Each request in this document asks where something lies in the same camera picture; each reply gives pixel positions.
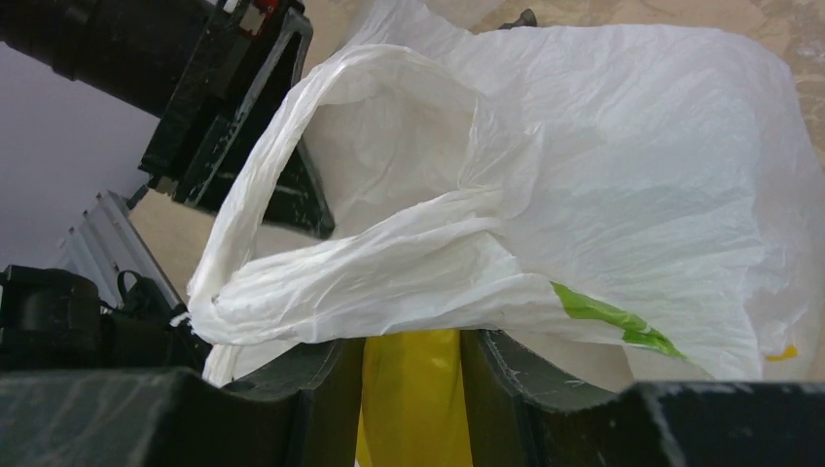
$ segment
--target metal frame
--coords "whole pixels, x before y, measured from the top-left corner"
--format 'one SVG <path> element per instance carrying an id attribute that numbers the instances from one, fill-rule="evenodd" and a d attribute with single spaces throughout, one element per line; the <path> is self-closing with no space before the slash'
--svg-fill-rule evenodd
<path id="1" fill-rule="evenodd" d="M 117 277 L 133 270 L 155 281 L 169 308 L 182 305 L 180 297 L 128 220 L 126 201 L 108 192 L 98 194 L 97 205 L 83 212 L 83 222 L 69 229 L 53 261 L 55 268 L 79 274 L 97 285 L 100 298 L 122 305 Z"/>

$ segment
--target tiled floor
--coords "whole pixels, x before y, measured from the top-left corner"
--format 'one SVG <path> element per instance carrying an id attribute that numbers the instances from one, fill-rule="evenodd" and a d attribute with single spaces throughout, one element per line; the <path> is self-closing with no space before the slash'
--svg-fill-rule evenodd
<path id="1" fill-rule="evenodd" d="M 305 3 L 315 29 L 307 58 L 308 70 L 334 51 L 360 1 L 305 0 Z M 473 30 L 494 29 L 516 19 L 525 8 L 535 12 L 540 25 L 712 26 L 761 42 L 791 66 L 811 141 L 820 160 L 825 162 L 825 0 L 507 0 Z M 155 193 L 141 201 L 131 218 L 175 287 L 185 295 L 186 282 L 208 239 L 211 218 Z M 632 381 L 628 361 L 616 348 L 526 335 L 519 335 L 518 339 L 562 368 L 604 387 L 618 389 Z M 667 368 L 662 374 L 684 373 L 681 368 Z M 810 376 L 825 379 L 822 346 Z"/>

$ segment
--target plastic bag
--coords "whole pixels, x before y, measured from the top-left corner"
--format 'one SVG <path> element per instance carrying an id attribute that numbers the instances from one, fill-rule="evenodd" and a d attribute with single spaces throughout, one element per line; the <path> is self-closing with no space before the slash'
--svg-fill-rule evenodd
<path id="1" fill-rule="evenodd" d="M 661 25 L 473 36 L 413 0 L 362 20 L 289 92 L 216 219 L 190 283 L 195 331 L 228 345 L 211 380 L 238 345 L 456 327 L 759 379 L 818 321 L 825 184 L 772 53 Z M 304 131 L 337 239 L 249 261 Z"/>

